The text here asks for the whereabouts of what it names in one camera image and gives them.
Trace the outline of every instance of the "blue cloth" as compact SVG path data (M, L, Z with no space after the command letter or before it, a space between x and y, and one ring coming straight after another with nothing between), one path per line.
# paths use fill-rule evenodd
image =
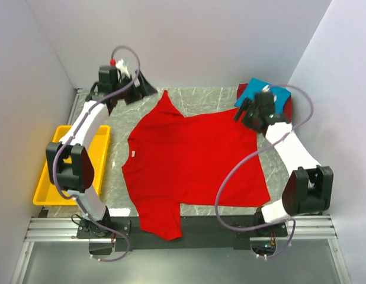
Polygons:
M240 107L245 98L254 99L254 94L260 92L266 85L270 85L264 81L252 78L246 87L245 91L242 93L240 98L236 101L235 106ZM273 87L271 88L271 92L277 96L277 100L275 101L275 113L282 114L285 102L291 95L291 92L281 87Z

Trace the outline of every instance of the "shirt sleeve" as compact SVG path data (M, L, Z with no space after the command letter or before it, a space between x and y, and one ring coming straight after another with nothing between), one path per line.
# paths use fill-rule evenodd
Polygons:
M169 198L147 198L134 202L141 230L166 241L182 237L180 204Z

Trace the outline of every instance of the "dark red cloth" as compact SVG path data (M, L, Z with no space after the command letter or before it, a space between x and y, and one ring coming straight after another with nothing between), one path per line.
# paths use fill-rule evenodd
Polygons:
M248 84L240 84L237 89L237 99L240 98L242 93L245 91ZM291 96L287 99L283 107L283 113L289 121L292 121L292 99Z
M257 149L256 133L233 121L236 110L184 117L165 91L137 124L123 173L142 230L165 240L182 237L180 204L214 205L226 175ZM256 156L234 174L220 205L257 207L269 200Z

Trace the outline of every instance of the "gray wall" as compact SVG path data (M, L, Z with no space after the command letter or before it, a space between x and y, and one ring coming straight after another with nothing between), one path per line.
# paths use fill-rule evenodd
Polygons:
M330 0L28 3L74 87L91 86L118 44L134 48L162 87L287 83Z
M335 172L330 213L353 283L366 283L366 0L332 1L290 83L315 102L299 137ZM306 115L299 96L294 110Z
M23 0L0 1L0 283L8 283L35 211L32 198L73 88Z

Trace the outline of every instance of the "red shirt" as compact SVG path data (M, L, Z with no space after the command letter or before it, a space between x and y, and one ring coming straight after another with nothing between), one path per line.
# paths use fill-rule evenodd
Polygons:
M165 91L137 124L123 173L142 230L182 237L180 203L214 205L226 175L257 149L256 133L233 121L236 110L184 117ZM257 207L269 200L256 156L233 175L220 205Z

